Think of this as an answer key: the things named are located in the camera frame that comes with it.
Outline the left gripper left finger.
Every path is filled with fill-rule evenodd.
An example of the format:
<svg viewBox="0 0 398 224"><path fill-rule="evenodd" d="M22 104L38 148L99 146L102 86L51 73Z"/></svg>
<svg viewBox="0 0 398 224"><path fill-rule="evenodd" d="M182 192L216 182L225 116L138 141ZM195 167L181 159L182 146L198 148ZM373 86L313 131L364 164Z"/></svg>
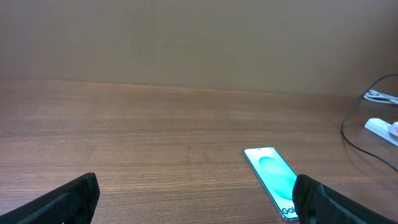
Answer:
<svg viewBox="0 0 398 224"><path fill-rule="evenodd" d="M96 175L86 173L1 215L1 223L91 223L99 197Z"/></svg>

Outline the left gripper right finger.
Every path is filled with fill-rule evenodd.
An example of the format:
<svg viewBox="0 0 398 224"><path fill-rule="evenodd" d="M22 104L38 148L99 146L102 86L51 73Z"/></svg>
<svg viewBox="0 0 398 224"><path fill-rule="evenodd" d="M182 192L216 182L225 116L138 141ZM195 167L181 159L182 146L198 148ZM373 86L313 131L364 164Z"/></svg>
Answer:
<svg viewBox="0 0 398 224"><path fill-rule="evenodd" d="M292 201L301 224L397 224L304 174L297 176Z"/></svg>

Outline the blue Galaxy S25 smartphone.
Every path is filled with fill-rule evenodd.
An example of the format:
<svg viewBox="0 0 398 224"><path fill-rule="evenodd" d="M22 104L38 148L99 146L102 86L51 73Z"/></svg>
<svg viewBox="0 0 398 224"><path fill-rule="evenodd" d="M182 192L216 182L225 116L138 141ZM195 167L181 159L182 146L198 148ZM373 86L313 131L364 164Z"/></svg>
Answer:
<svg viewBox="0 0 398 224"><path fill-rule="evenodd" d="M244 149L243 156L280 219L297 222L299 217L293 203L297 175L277 149L270 146Z"/></svg>

